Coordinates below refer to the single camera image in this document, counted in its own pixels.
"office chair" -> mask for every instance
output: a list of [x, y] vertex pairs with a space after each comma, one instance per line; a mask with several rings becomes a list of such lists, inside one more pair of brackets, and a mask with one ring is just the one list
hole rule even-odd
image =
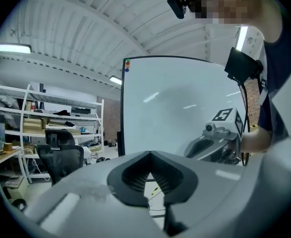
[[83, 166], [84, 150], [79, 145], [37, 145], [36, 151], [52, 179], [52, 185]]
[[72, 134], [65, 129], [46, 129], [45, 138], [46, 143], [55, 148], [61, 145], [75, 145]]

